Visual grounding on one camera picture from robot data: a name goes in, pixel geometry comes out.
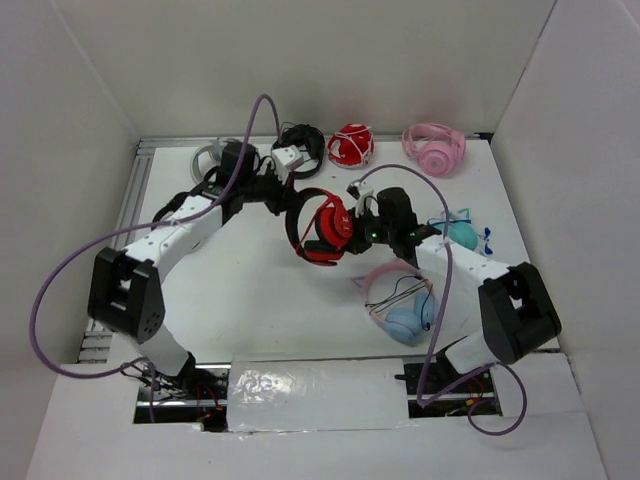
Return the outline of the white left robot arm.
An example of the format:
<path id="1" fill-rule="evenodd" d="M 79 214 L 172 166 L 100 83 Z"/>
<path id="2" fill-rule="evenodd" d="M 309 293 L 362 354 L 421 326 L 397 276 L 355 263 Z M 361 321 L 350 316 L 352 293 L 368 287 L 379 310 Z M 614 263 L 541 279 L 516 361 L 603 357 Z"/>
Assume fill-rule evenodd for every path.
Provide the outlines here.
<path id="1" fill-rule="evenodd" d="M 299 149 L 287 146 L 273 149 L 262 166 L 253 146 L 232 142 L 200 183 L 172 199 L 150 232 L 122 250 L 106 247 L 96 255 L 89 316 L 149 359 L 172 397 L 189 397 L 207 375 L 164 324 L 163 281 L 245 204 L 263 203 L 275 215 L 292 207 L 294 172 L 303 162 Z"/>

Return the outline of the red black headphones with cable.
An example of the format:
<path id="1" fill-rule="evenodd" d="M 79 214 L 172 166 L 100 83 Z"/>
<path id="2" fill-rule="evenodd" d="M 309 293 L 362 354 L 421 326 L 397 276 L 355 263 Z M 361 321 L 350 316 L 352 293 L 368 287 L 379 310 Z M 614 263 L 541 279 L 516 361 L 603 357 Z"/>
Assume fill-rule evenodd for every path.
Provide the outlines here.
<path id="1" fill-rule="evenodd" d="M 299 234 L 298 222 L 307 201 L 324 197 L 304 233 Z M 305 188 L 297 194 L 293 206 L 285 215 L 285 232 L 295 254 L 308 263 L 332 267 L 343 257 L 354 230 L 353 221 L 337 195 L 320 188 Z"/>

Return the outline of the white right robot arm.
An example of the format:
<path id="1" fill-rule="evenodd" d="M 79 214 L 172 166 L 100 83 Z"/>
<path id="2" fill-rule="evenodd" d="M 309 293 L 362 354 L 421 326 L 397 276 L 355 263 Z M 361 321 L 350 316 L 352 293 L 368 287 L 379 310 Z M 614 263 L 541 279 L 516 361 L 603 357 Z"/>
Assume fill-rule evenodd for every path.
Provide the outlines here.
<path id="1" fill-rule="evenodd" d="M 366 247 L 384 244 L 395 259 L 356 278 L 363 296 L 382 275 L 403 271 L 422 275 L 442 266 L 445 281 L 438 315 L 431 320 L 431 340 L 424 363 L 436 363 L 436 379 L 448 392 L 460 391 L 494 364 L 509 366 L 556 338 L 562 325 L 537 268 L 528 262 L 509 266 L 454 241 L 446 220 L 441 228 L 420 224 L 406 192 L 393 187 L 375 194 L 363 181 L 348 193 L 356 205 L 351 214 L 354 240 Z M 480 330 L 437 349 L 451 287 L 460 285 L 479 301 Z"/>

